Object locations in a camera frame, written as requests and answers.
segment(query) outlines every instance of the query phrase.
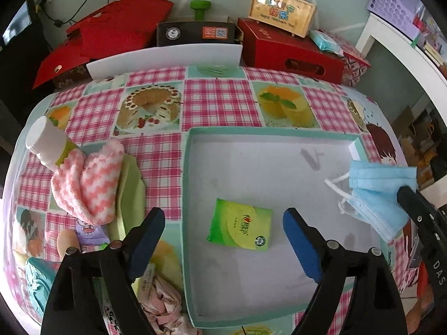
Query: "brown hair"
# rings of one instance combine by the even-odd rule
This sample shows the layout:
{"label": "brown hair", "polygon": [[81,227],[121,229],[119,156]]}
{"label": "brown hair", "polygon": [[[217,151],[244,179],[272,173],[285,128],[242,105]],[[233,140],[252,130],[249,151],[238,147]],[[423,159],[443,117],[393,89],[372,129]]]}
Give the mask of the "brown hair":
{"label": "brown hair", "polygon": [[374,141],[380,157],[392,157],[396,161],[396,149],[385,130],[371,123],[368,123],[366,128],[372,136],[372,141]]}

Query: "white cardboard panel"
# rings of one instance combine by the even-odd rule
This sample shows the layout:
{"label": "white cardboard panel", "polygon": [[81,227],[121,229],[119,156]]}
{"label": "white cardboard panel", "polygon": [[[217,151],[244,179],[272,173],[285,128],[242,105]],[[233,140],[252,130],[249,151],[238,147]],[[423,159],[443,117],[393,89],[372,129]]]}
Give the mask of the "white cardboard panel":
{"label": "white cardboard panel", "polygon": [[[314,171],[301,154],[317,159]],[[340,214],[341,199],[325,183],[349,170],[352,141],[302,137],[197,135],[189,155],[188,258],[192,301],[202,321],[240,319],[309,302],[316,288],[305,276],[282,229],[296,207],[310,226],[346,249],[379,246],[370,225]],[[349,190],[349,183],[343,183]],[[216,198],[274,210],[267,252],[209,243]]]}
{"label": "white cardboard panel", "polygon": [[87,70],[93,79],[104,79],[139,70],[175,66],[238,66],[241,54],[241,44],[156,46],[93,61],[87,64]]}

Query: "white bottle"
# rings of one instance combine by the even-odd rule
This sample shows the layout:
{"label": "white bottle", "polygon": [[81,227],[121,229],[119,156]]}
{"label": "white bottle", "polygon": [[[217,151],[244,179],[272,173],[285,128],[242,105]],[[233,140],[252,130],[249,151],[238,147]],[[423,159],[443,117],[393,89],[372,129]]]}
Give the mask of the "white bottle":
{"label": "white bottle", "polygon": [[31,126],[25,145],[51,171],[57,171],[71,150],[77,146],[65,132],[42,116]]}

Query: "purple candy wrapper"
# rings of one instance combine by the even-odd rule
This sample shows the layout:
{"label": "purple candy wrapper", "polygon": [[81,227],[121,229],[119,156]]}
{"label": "purple candy wrapper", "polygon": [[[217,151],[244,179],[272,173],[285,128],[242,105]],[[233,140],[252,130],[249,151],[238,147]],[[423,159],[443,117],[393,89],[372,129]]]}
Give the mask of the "purple candy wrapper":
{"label": "purple candy wrapper", "polygon": [[110,243],[106,226],[94,226],[78,219],[76,222],[76,234],[81,245],[99,246],[104,243]]}

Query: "blue surgical mask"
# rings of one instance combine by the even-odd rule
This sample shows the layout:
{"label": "blue surgical mask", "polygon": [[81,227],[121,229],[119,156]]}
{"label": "blue surgical mask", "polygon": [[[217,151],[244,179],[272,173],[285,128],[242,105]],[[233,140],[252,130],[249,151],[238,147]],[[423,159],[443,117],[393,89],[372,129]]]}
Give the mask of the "blue surgical mask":
{"label": "blue surgical mask", "polygon": [[[351,194],[335,185],[348,177]],[[343,197],[338,205],[341,213],[370,224],[390,243],[408,222],[408,215],[397,203],[397,191],[405,185],[416,190],[416,168],[352,161],[349,173],[325,183]],[[346,202],[355,212],[346,211]]]}

